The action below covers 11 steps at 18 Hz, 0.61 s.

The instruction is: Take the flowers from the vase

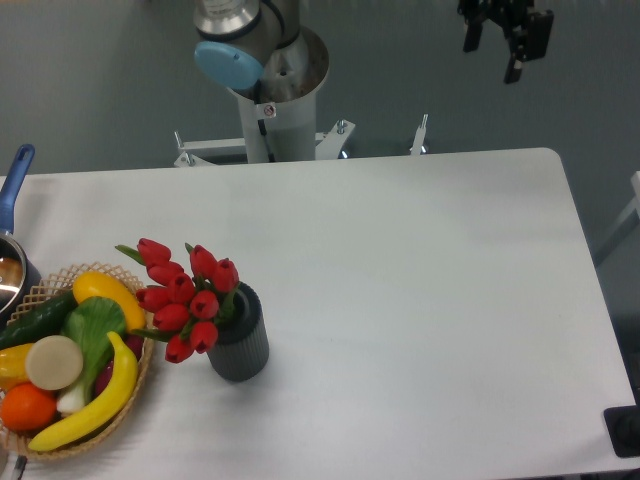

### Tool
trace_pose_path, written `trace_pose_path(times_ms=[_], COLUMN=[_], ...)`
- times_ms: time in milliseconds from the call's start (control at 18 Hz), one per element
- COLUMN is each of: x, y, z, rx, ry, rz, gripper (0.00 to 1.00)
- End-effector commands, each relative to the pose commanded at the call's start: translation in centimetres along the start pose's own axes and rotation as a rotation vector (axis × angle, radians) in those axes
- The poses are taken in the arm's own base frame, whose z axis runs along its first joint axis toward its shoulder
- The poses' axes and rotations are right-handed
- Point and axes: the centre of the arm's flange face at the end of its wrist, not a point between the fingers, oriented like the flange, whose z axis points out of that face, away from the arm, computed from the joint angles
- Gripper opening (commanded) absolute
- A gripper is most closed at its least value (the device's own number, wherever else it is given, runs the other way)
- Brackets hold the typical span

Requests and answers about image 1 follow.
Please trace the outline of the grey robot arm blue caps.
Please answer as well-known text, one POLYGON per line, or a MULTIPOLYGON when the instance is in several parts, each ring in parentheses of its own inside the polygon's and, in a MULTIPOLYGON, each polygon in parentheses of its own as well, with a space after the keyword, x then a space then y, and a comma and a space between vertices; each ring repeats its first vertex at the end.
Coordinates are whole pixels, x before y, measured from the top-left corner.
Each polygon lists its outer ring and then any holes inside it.
MULTIPOLYGON (((533 1, 460 1, 463 51, 479 48, 484 24, 497 25, 509 48, 506 84, 522 65, 546 55, 554 13, 533 1)), ((197 1, 193 22, 200 36, 194 60, 203 74, 255 104, 281 104, 319 89, 329 71, 322 40, 300 24, 297 1, 197 1)))

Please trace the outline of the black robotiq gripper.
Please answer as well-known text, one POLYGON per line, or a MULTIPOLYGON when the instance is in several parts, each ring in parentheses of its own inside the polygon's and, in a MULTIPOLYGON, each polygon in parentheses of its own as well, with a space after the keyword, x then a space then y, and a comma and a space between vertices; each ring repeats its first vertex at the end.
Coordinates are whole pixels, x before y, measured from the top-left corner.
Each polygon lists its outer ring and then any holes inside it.
POLYGON ((479 48, 483 23, 487 20, 504 28, 510 56, 504 76, 505 84, 520 80, 522 67, 528 61, 546 55, 554 12, 534 11, 530 0, 460 0, 457 12, 465 19, 463 52, 474 52, 479 48))

